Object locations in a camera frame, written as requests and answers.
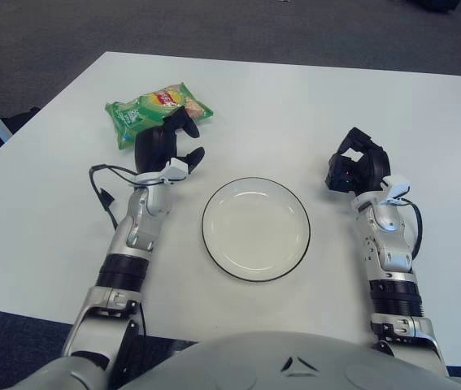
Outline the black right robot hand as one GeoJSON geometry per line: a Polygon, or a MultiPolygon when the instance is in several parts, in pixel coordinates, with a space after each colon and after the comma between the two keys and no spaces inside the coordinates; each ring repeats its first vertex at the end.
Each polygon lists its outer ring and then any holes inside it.
{"type": "Polygon", "coordinates": [[[324,182],[332,191],[358,196],[381,191],[382,180],[390,175],[388,154],[368,134],[353,127],[329,159],[324,182]]]}

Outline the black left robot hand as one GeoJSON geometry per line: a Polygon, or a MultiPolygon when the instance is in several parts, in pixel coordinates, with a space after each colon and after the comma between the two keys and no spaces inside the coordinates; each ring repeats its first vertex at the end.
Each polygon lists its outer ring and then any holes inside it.
{"type": "Polygon", "coordinates": [[[177,130],[183,130],[191,138],[200,137],[197,125],[183,106],[166,116],[162,124],[137,135],[134,156],[138,174],[161,171],[173,158],[186,163],[189,174],[195,169],[204,158],[205,150],[198,147],[185,156],[180,156],[176,144],[177,130]]]}

